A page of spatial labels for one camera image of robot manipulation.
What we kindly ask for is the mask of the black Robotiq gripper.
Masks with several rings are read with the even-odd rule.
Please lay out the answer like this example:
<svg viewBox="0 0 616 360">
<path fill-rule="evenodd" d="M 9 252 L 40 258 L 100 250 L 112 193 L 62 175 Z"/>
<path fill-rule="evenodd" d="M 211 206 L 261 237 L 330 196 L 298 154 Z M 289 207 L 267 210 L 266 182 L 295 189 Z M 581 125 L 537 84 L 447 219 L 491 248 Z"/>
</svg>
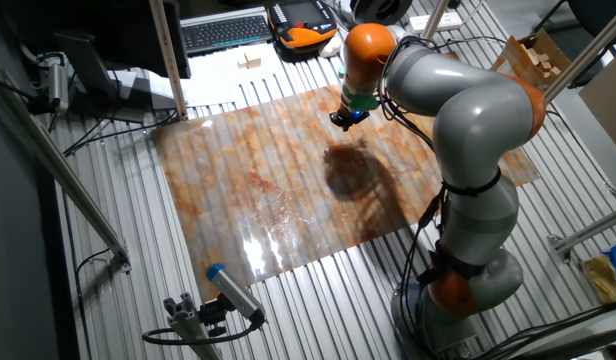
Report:
<svg viewBox="0 0 616 360">
<path fill-rule="evenodd" d="M 342 131 L 347 132 L 348 126 L 344 125 L 351 125 L 349 129 L 352 130 L 357 127 L 358 123 L 365 120 L 368 116 L 368 111 L 355 110 L 352 113 L 348 113 L 340 109 L 330 114 L 330 120 L 335 125 L 342 125 Z"/>
</svg>

